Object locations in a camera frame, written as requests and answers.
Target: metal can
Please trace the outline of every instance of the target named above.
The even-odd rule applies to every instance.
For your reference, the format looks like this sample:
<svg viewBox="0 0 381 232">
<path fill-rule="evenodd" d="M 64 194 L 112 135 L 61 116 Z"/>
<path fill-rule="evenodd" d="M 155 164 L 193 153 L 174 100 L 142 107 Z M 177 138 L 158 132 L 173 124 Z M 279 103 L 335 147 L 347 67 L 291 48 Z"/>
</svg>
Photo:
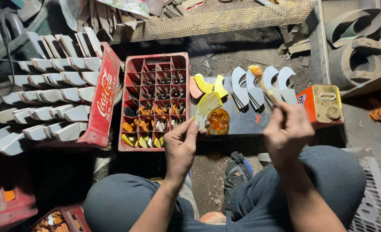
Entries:
<svg viewBox="0 0 381 232">
<path fill-rule="evenodd" d="M 313 85 L 297 95 L 315 130 L 344 123 L 340 91 L 335 85 Z"/>
</svg>

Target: leg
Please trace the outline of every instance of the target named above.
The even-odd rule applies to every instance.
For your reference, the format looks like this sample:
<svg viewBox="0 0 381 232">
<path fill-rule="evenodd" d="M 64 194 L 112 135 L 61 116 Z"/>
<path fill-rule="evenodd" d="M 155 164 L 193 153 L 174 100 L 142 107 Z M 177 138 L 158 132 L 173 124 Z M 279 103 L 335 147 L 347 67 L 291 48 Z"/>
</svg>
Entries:
<svg viewBox="0 0 381 232">
<path fill-rule="evenodd" d="M 129 231 L 143 213 L 159 184 L 129 174 L 115 174 L 97 182 L 89 190 L 84 203 L 84 216 L 93 232 Z M 208 224 L 193 219 L 191 203 L 178 197 L 170 230 L 208 230 Z"/>
<path fill-rule="evenodd" d="M 346 229 L 353 219 L 366 186 L 366 176 L 356 158 L 329 146 L 305 149 L 300 160 L 308 176 Z M 273 166 L 238 186 L 232 195 L 234 223 L 255 225 L 273 231 L 292 230 L 286 195 Z"/>
</svg>

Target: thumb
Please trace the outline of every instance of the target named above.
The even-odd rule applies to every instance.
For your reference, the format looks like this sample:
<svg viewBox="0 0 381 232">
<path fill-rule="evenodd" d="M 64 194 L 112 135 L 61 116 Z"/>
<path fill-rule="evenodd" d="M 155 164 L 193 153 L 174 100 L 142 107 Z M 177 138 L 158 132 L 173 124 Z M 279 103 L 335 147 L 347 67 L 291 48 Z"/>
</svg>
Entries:
<svg viewBox="0 0 381 232">
<path fill-rule="evenodd" d="M 188 127 L 188 132 L 186 133 L 185 144 L 196 145 L 196 137 L 199 131 L 199 122 L 194 121 Z"/>
<path fill-rule="evenodd" d="M 281 129 L 281 123 L 284 121 L 284 116 L 280 108 L 275 107 L 270 117 L 268 128 L 271 131 L 277 131 Z"/>
</svg>

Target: can handle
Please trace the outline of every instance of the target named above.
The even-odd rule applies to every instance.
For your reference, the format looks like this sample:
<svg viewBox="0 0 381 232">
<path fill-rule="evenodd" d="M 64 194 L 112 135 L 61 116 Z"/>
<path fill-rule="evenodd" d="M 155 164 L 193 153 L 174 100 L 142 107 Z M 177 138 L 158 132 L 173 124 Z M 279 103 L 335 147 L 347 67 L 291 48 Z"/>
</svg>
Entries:
<svg viewBox="0 0 381 232">
<path fill-rule="evenodd" d="M 330 97 L 321 97 L 323 94 L 324 95 L 332 96 L 332 98 L 330 98 Z M 337 98 L 337 95 L 335 93 L 330 93 L 330 92 L 322 92 L 319 95 L 319 99 L 321 99 L 321 101 L 334 101 L 336 98 Z"/>
</svg>

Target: can lid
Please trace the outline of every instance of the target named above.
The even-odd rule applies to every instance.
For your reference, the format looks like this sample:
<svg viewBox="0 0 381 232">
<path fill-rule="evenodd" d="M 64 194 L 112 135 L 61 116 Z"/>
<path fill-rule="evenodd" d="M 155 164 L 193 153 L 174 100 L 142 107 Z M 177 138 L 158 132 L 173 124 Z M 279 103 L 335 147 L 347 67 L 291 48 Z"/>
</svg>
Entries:
<svg viewBox="0 0 381 232">
<path fill-rule="evenodd" d="M 327 107 L 324 109 L 324 113 L 327 118 L 333 121 L 338 120 L 341 116 L 340 110 L 336 107 Z"/>
</svg>

